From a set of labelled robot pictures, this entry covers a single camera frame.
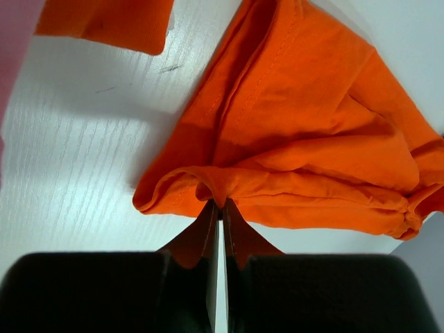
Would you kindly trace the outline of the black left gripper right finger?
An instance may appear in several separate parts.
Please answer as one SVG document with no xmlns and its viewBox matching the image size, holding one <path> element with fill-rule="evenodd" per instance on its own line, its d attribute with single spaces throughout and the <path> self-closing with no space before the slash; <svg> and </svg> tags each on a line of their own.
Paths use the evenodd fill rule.
<svg viewBox="0 0 444 333">
<path fill-rule="evenodd" d="M 437 332 L 413 271 L 391 255 L 284 254 L 222 209 L 230 332 Z"/>
</svg>

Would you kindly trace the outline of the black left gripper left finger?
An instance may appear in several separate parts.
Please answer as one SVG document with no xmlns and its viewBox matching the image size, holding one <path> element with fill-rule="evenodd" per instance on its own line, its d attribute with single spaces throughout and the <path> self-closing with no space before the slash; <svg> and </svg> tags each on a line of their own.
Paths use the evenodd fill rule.
<svg viewBox="0 0 444 333">
<path fill-rule="evenodd" d="M 154 252 L 30 253 L 1 283 L 2 332 L 210 332 L 218 208 Z"/>
</svg>

